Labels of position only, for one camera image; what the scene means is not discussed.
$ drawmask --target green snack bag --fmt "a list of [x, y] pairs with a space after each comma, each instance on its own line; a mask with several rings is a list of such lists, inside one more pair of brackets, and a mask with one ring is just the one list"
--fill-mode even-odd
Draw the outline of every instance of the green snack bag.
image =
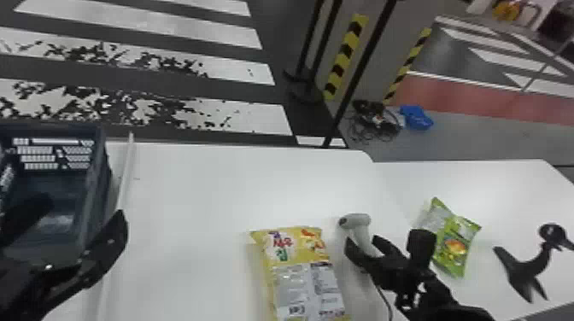
[[429, 212], [419, 221], [419, 228], [436, 234], [436, 249], [432, 256], [435, 264], [453, 276], [463, 277], [468, 250], [480, 225], [455, 215], [434, 197]]
[[436, 234], [435, 264], [456, 277], [465, 276], [466, 258], [474, 236], [481, 227], [468, 219], [453, 215]]

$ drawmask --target stanchion post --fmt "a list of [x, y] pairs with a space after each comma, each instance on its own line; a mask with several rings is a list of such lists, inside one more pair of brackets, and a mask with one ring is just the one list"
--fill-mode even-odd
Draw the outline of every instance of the stanchion post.
[[325, 0], [316, 0], [315, 1], [315, 8], [313, 10], [313, 17], [311, 18], [311, 22], [309, 23], [309, 28], [307, 30], [307, 36], [305, 37], [305, 43], [303, 43], [303, 48], [301, 51], [301, 55], [299, 56], [299, 62], [297, 62], [297, 67], [295, 69], [295, 73], [291, 74], [288, 70], [284, 70], [283, 74], [285, 77], [292, 81], [302, 81], [302, 72], [303, 68], [305, 67], [305, 60], [307, 59], [307, 55], [309, 53], [309, 47], [311, 46], [311, 41], [313, 40], [313, 34], [315, 31], [315, 27], [317, 26], [317, 21], [319, 20], [319, 14], [321, 13], [321, 7]]
[[315, 77], [317, 77], [317, 73], [319, 72], [319, 66], [323, 61], [323, 55], [325, 55], [325, 49], [327, 48], [327, 43], [329, 42], [329, 37], [333, 31], [333, 26], [335, 25], [335, 20], [337, 19], [337, 15], [339, 14], [339, 9], [341, 8], [342, 3], [343, 0], [333, 0], [333, 7], [329, 13], [329, 19], [325, 25], [325, 30], [323, 31], [323, 36], [321, 37], [321, 42], [319, 43], [319, 48], [317, 49], [317, 55], [313, 61], [313, 67], [311, 68], [310, 80], [307, 83], [307, 87], [309, 87], [309, 85], [314, 85]]
[[360, 58], [357, 70], [354, 72], [353, 78], [348, 84], [345, 96], [341, 100], [341, 105], [339, 105], [339, 109], [337, 110], [337, 114], [333, 120], [333, 126], [325, 136], [325, 141], [323, 141], [323, 146], [321, 146], [321, 148], [328, 149], [329, 145], [331, 145], [331, 141], [337, 133], [339, 124], [345, 115], [345, 111], [351, 102], [351, 98], [353, 98], [354, 91], [357, 89], [357, 85], [359, 85], [359, 81], [365, 72], [366, 65], [371, 60], [372, 53], [377, 48], [378, 40], [381, 38], [381, 35], [383, 35], [384, 28], [387, 26], [387, 23], [389, 23], [389, 18], [393, 14], [393, 10], [395, 9], [397, 2], [398, 0], [387, 0], [387, 3], [384, 5], [383, 12], [381, 12], [381, 15], [378, 17], [377, 25], [375, 26], [375, 30], [372, 32], [371, 39], [366, 45], [365, 53], [363, 53], [363, 56]]
[[291, 95], [301, 103], [306, 105], [317, 105], [323, 102], [323, 92], [317, 89], [315, 84], [315, 78], [319, 72], [319, 66], [323, 61], [323, 56], [325, 55], [325, 49], [329, 43], [329, 37], [333, 31], [333, 26], [335, 25], [335, 20], [339, 14], [339, 9], [343, 0], [333, 0], [333, 5], [331, 6], [331, 12], [329, 13], [329, 18], [327, 18], [327, 23], [325, 24], [325, 30], [319, 41], [319, 47], [317, 48], [317, 54], [313, 60], [313, 66], [311, 67], [311, 73], [309, 74], [309, 79], [307, 83], [301, 87], [296, 85], [291, 90]]

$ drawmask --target yellow snack bag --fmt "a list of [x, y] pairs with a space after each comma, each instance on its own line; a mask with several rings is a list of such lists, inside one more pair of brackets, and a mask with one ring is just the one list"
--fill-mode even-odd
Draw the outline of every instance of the yellow snack bag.
[[261, 247], [275, 321], [349, 321], [321, 229], [252, 231]]

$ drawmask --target black basket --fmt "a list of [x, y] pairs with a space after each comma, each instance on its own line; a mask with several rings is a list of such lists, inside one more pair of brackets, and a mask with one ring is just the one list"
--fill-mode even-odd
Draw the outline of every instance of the black basket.
[[[98, 125], [0, 121], [0, 211], [42, 192], [54, 209], [4, 250], [17, 260], [66, 265], [102, 228], [111, 179]], [[2, 174], [13, 182], [3, 187]]]

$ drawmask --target red floor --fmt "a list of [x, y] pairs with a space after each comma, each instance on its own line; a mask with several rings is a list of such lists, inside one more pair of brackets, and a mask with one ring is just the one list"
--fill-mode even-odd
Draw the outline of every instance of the red floor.
[[408, 75], [402, 81], [393, 104], [420, 105], [437, 112], [574, 125], [572, 99], [521, 94], [414, 75]]

